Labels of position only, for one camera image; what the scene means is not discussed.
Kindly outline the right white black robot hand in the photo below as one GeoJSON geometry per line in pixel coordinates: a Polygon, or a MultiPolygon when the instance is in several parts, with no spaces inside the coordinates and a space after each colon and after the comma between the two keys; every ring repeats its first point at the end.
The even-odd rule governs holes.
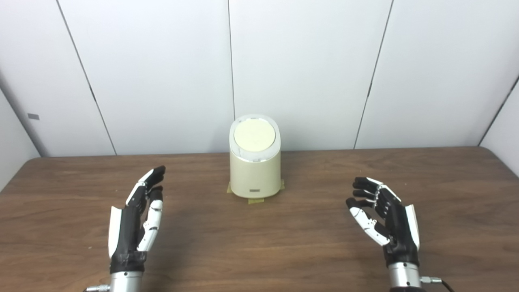
{"type": "Polygon", "coordinates": [[[352,197],[345,203],[361,229],[382,247],[386,265],[420,266],[420,235],[413,204],[404,205],[386,184],[356,177],[352,197]]]}

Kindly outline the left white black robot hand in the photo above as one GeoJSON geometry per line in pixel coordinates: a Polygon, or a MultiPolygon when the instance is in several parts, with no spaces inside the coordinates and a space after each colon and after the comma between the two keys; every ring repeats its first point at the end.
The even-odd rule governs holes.
{"type": "Polygon", "coordinates": [[[111,207],[109,258],[111,274],[144,272],[148,252],[156,240],[163,216],[166,167],[148,171],[132,188],[123,208],[111,207]]]}

